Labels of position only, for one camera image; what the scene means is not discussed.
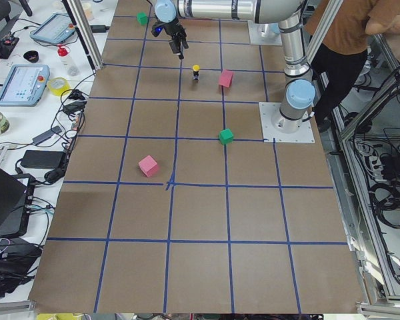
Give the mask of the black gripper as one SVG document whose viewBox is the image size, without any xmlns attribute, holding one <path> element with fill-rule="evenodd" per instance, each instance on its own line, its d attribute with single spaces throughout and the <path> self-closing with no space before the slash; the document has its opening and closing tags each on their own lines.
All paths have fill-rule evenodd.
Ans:
<svg viewBox="0 0 400 320">
<path fill-rule="evenodd" d="M 186 42 L 186 32 L 179 20 L 172 20 L 171 22 L 161 23 L 166 34 L 172 39 L 168 41 L 173 54 L 178 55 L 180 60 L 184 59 L 184 52 L 188 49 Z"/>
</svg>

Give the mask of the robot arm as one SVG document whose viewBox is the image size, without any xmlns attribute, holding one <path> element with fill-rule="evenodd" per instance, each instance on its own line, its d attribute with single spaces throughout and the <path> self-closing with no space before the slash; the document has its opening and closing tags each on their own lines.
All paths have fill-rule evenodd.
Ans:
<svg viewBox="0 0 400 320">
<path fill-rule="evenodd" d="M 164 31 L 169 46 L 180 60 L 188 49 L 187 34 L 180 17 L 252 21 L 258 25 L 277 23 L 285 57 L 286 88 L 283 102 L 271 116 L 271 124 L 280 133 L 292 134 L 307 120 L 305 112 L 313 103 L 314 86 L 305 54 L 302 25 L 302 1 L 153 1 L 157 22 L 151 33 Z"/>
</svg>

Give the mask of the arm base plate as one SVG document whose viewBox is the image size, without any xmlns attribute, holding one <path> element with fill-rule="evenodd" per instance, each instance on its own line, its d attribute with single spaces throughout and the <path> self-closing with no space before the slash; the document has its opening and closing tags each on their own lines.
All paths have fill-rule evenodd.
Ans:
<svg viewBox="0 0 400 320">
<path fill-rule="evenodd" d="M 298 120 L 288 120 L 280 113 L 280 103 L 259 103 L 263 140 L 267 143 L 314 143 L 307 112 Z"/>
<path fill-rule="evenodd" d="M 248 21 L 250 44 L 282 46 L 278 23 L 256 24 Z"/>
</svg>

